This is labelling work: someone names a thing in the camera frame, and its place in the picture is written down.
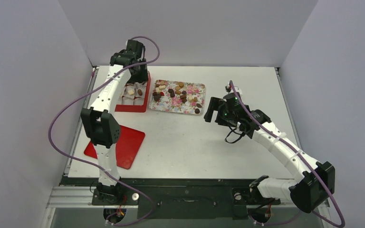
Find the red box lid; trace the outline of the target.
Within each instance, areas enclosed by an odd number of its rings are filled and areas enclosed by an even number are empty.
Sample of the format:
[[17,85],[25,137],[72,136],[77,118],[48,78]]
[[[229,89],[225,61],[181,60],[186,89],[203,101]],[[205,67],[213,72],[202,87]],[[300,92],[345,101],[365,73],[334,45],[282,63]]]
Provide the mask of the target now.
[[145,133],[120,125],[111,132],[110,138],[116,140],[110,151],[104,145],[94,145],[89,141],[82,147],[83,154],[97,160],[104,158],[105,165],[116,163],[119,168],[130,169],[143,143]]

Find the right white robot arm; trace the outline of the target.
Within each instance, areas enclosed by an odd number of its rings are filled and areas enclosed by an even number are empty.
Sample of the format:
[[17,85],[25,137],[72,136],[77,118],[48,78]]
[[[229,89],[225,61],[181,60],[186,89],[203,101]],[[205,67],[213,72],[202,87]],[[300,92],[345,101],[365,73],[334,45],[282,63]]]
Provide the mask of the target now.
[[301,211],[311,213],[335,191],[335,168],[310,157],[279,130],[261,110],[241,106],[234,93],[223,98],[212,97],[204,120],[210,122],[217,112],[215,122],[232,130],[240,137],[247,136],[266,148],[292,175],[291,179],[261,176],[250,184],[249,196],[253,202],[271,199],[293,202]]

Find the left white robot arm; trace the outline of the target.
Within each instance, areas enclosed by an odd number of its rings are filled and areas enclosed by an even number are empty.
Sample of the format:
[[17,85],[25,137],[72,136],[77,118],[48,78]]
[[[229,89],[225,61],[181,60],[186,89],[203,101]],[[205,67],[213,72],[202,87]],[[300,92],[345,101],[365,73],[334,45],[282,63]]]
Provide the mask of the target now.
[[120,138],[121,126],[114,118],[115,107],[127,84],[145,83],[148,80],[145,46],[137,40],[128,40],[126,48],[110,59],[106,86],[99,92],[89,108],[81,111],[81,120],[97,155],[99,171],[96,186],[99,199],[110,204],[123,201],[123,191],[117,184],[115,146]]

